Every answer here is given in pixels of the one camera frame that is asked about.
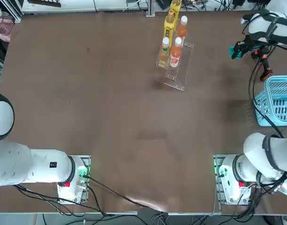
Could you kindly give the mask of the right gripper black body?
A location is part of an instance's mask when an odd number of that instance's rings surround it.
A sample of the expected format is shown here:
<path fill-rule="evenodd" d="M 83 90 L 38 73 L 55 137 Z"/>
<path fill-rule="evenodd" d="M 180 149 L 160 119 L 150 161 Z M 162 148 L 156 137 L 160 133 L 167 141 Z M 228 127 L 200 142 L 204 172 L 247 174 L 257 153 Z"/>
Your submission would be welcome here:
<path fill-rule="evenodd" d="M 246 54 L 247 52 L 250 52 L 254 48 L 254 42 L 249 39 L 245 39 L 240 42 L 239 44 L 239 50 L 241 54 Z"/>

